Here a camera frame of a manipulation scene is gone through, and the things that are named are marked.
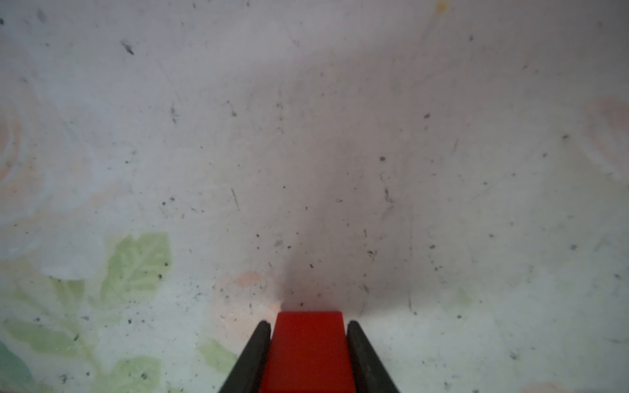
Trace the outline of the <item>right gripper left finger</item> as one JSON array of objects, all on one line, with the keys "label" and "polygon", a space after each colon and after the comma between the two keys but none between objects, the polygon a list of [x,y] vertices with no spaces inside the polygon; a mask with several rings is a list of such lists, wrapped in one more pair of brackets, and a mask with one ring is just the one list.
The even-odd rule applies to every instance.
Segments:
[{"label": "right gripper left finger", "polygon": [[238,357],[219,393],[258,393],[271,343],[271,325],[263,320]]}]

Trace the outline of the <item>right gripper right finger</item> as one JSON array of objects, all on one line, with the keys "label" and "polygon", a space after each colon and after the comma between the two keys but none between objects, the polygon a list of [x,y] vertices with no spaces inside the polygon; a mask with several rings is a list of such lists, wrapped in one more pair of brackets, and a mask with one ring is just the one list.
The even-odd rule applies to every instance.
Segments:
[{"label": "right gripper right finger", "polygon": [[400,392],[362,327],[355,320],[347,327],[347,345],[355,390],[358,393]]}]

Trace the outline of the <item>red tall lego brick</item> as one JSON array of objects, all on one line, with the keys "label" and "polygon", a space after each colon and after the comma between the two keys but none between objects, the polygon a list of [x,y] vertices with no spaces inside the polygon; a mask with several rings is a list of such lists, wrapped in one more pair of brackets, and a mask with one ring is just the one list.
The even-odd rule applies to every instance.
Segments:
[{"label": "red tall lego brick", "polygon": [[342,313],[279,313],[260,391],[355,392]]}]

